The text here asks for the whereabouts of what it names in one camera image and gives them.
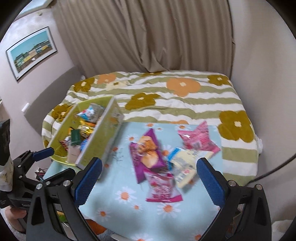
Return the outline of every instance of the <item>metal bolt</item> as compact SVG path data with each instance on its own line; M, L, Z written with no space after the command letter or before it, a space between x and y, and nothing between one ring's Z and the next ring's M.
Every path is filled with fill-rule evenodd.
M237 183L235 181L233 181L233 180L228 181L228 185L231 186L231 187L235 187L236 184Z
M64 182L63 182L63 186L64 187L67 187L67 186L69 186L71 184L71 181L69 181L69 180L65 180Z
M36 188L37 188L38 190L40 190L42 187L43 187L43 186L42 186L41 183L37 184L37 186L36 186Z
M257 185L256 185L256 188L257 188L258 190L262 190L263 187L262 187L260 184L257 184Z

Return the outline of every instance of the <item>light blue mat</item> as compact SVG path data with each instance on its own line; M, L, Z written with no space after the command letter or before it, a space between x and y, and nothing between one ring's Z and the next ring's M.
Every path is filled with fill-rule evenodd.
M177 133L179 127L175 124L153 124L163 150L182 147L182 139ZM195 127L185 125L189 130ZM124 123L114 143L114 150L118 150L110 154L100 180L80 210L98 224L132 240L198 240L219 208L213 204L197 176L180 190L184 201L178 203L146 202L148 183L136 182L128 146L131 139L137 141L149 128L147 123ZM217 128L209 126L209 131L211 140L221 147ZM221 151L209 162L215 170L223 172ZM53 163L45 178L62 170L63 167Z

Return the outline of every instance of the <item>striped blanket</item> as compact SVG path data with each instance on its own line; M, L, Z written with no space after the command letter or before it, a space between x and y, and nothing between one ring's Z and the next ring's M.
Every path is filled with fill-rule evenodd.
M115 96L125 121L186 124L207 121L221 135L223 175L244 185L257 174L258 148L252 124L228 77L211 72L114 72L71 86L44 119L46 147L74 103Z

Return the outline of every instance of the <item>curtain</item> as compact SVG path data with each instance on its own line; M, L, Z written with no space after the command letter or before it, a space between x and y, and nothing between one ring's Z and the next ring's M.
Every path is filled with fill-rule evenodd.
M87 77L176 69L230 76L227 0L57 0L52 11L74 64Z

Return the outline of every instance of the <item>framed picture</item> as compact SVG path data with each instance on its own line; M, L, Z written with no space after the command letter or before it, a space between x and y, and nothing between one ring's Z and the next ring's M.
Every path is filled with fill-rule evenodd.
M19 81L31 68L55 52L57 48L49 27L45 27L10 47L6 55L15 79Z

